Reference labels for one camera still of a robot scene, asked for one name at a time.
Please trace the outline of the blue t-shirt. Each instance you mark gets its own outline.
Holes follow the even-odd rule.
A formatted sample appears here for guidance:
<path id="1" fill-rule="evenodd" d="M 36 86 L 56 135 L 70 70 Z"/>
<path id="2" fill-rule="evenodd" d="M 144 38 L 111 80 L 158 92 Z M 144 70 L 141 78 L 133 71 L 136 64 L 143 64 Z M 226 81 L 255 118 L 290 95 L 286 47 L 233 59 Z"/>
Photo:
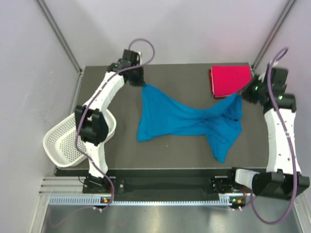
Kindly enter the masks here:
<path id="1" fill-rule="evenodd" d="M 224 163 L 242 132 L 242 98 L 238 94 L 219 101 L 207 109 L 183 105 L 152 85 L 145 85 L 137 141 L 164 135 L 205 135 L 214 158 Z"/>

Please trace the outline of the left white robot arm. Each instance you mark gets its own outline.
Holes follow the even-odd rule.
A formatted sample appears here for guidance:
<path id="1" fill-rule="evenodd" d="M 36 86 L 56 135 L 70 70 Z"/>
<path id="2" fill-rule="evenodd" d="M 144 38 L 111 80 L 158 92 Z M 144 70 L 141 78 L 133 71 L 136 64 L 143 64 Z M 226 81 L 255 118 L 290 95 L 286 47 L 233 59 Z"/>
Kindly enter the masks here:
<path id="1" fill-rule="evenodd" d="M 124 50 L 122 58 L 112 63 L 100 86 L 83 105 L 75 108 L 75 147 L 89 161 L 89 172 L 85 185 L 92 185 L 99 192 L 106 192 L 111 184 L 105 177 L 108 166 L 104 145 L 115 133 L 116 119 L 108 111 L 108 106 L 116 93 L 126 84 L 143 86 L 144 70 L 141 53 Z"/>

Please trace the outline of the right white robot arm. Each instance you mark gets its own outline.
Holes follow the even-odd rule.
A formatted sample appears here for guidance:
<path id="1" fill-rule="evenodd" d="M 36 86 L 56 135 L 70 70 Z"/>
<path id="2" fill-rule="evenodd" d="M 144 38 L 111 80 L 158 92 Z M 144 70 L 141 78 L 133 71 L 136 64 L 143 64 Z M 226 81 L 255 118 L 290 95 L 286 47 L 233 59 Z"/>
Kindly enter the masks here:
<path id="1" fill-rule="evenodd" d="M 297 159 L 292 158 L 294 143 L 288 143 L 294 142 L 296 116 L 295 96 L 285 92 L 288 70 L 280 67 L 270 70 L 271 75 L 255 76 L 241 92 L 244 100 L 263 107 L 269 143 L 266 171 L 258 173 L 234 167 L 226 184 L 232 192 L 247 187 L 256 196 L 290 200 L 309 188 L 310 179 L 301 174 Z"/>

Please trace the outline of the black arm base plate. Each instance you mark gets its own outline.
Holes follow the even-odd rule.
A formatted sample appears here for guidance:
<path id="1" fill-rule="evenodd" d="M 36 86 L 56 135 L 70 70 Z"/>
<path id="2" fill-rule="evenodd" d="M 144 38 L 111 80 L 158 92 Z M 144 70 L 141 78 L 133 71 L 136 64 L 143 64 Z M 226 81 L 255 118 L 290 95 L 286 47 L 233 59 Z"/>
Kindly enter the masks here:
<path id="1" fill-rule="evenodd" d="M 116 177 L 114 200 L 215 200 L 237 192 L 226 179 L 205 177 Z"/>

